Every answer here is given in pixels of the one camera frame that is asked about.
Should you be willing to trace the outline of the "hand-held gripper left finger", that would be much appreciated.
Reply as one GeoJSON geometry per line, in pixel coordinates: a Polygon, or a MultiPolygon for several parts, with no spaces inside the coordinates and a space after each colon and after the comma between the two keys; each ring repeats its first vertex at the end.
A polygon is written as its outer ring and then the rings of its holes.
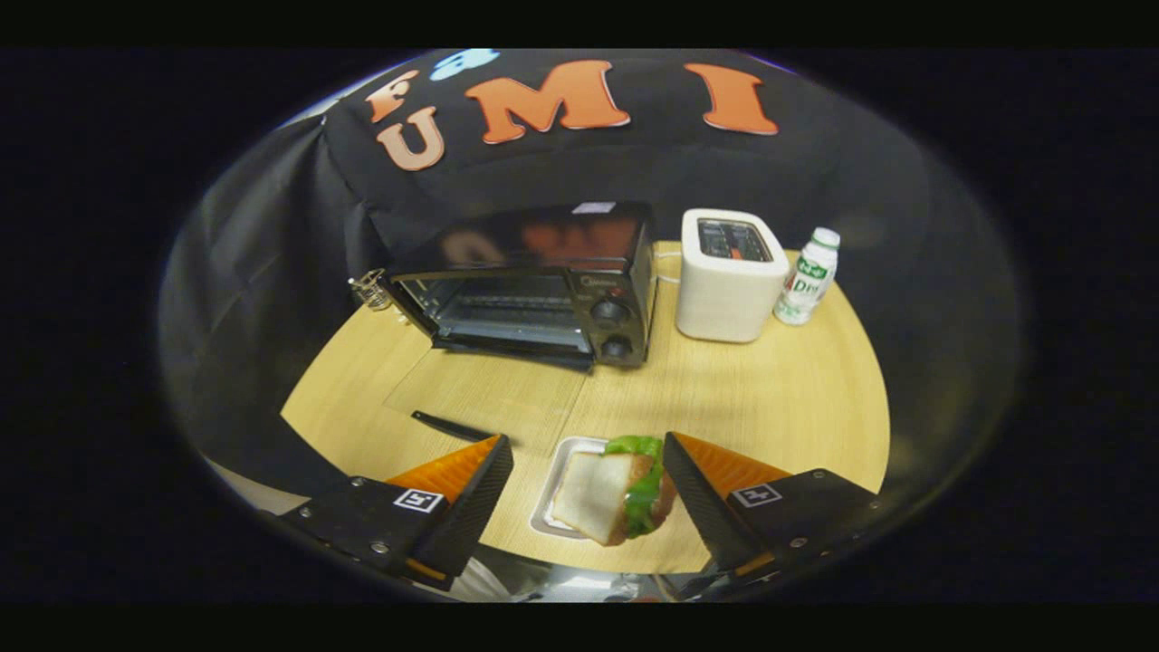
{"type": "Polygon", "coordinates": [[[451,589],[512,470],[510,438],[490,435],[398,477],[344,479],[278,520],[385,576],[451,589]]]}

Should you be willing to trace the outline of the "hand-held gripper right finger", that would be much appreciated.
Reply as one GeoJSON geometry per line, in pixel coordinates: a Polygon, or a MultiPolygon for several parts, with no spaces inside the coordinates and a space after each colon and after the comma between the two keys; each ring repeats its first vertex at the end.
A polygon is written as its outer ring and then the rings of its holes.
{"type": "Polygon", "coordinates": [[[880,496],[828,469],[787,472],[694,435],[664,437],[664,466],[715,561],[732,580],[787,571],[862,540],[880,496]]]}

